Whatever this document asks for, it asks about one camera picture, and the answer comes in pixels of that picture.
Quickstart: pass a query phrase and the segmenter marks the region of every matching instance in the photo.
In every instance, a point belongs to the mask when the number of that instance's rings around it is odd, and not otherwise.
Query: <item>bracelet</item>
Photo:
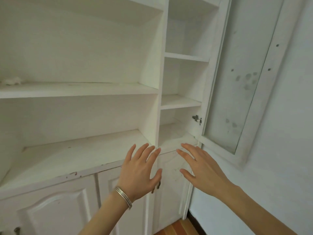
[[[128,205],[129,210],[131,210],[132,204],[131,204],[131,200],[128,198],[128,196],[118,186],[115,187],[115,190],[117,191],[117,193],[119,193],[120,196],[122,196],[124,198],[124,200],[126,201],[126,203]]]

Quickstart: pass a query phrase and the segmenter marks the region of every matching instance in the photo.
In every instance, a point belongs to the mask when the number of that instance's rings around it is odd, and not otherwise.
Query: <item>baseboard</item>
[[[197,221],[197,219],[190,213],[188,210],[187,212],[187,218],[189,218],[191,224],[194,226],[194,228],[197,230],[199,235],[207,235],[203,228],[201,227],[200,223]]]

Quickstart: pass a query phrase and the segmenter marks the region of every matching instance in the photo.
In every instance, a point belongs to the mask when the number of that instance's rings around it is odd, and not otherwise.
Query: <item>wooden floor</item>
[[[155,235],[199,235],[189,219],[178,220]]]

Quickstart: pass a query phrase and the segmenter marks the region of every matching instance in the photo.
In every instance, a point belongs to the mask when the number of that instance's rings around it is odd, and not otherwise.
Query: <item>glass pane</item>
[[[283,0],[233,0],[204,136],[235,153]]]

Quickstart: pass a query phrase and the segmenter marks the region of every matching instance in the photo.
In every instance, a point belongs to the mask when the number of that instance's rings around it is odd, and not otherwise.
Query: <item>forearm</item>
[[[109,235],[127,209],[126,201],[113,191],[79,235]]]
[[[290,228],[271,215],[240,187],[233,186],[220,197],[256,235],[295,235]]]

